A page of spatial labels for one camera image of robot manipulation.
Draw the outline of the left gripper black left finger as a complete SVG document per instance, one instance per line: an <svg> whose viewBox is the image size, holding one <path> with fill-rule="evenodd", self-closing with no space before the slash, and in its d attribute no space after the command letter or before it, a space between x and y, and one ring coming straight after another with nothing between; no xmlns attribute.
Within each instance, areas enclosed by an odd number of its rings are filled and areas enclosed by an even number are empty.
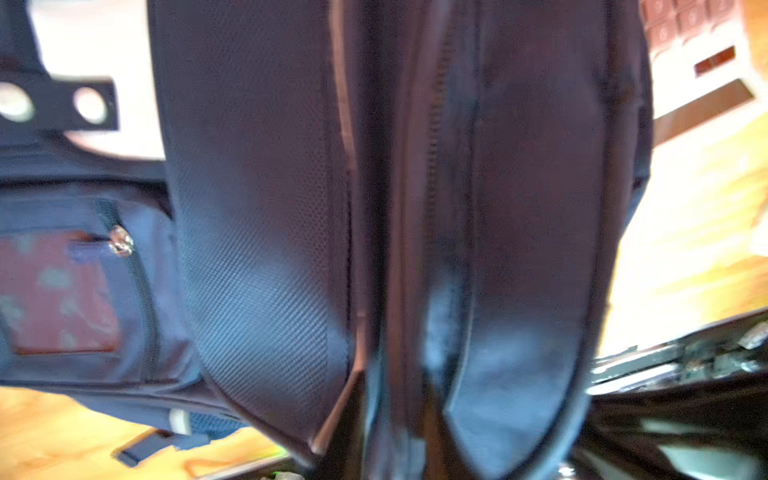
<svg viewBox="0 0 768 480"><path fill-rule="evenodd" d="M328 449L312 470L312 479L358 480L364 478L369 425L370 395L367 375L362 372L352 385Z"/></svg>

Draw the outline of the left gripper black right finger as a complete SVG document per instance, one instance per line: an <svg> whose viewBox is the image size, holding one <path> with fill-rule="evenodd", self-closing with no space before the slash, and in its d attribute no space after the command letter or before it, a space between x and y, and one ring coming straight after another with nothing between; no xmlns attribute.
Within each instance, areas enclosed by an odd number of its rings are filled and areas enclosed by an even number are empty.
<svg viewBox="0 0 768 480"><path fill-rule="evenodd" d="M465 464L460 449L443 418L440 396L435 389L425 394L422 433L425 440L427 480L475 480L477 476Z"/></svg>

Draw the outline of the navy blue backpack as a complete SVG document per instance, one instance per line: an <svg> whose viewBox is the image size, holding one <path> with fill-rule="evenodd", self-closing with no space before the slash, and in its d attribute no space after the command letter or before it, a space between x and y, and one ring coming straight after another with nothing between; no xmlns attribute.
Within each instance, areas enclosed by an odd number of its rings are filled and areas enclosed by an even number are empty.
<svg viewBox="0 0 768 480"><path fill-rule="evenodd" d="M1 5L1 383L145 424L250 426L307 479L352 385L363 479L424 479L425 394L476 479L546 479L585 421L649 179L637 1L142 1L161 151Z"/></svg>

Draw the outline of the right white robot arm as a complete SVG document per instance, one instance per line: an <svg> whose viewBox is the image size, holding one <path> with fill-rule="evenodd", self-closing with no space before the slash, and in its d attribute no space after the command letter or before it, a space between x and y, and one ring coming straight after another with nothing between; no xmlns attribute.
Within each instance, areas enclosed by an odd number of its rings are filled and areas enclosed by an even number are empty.
<svg viewBox="0 0 768 480"><path fill-rule="evenodd" d="M764 479L767 312L597 360L558 479Z"/></svg>

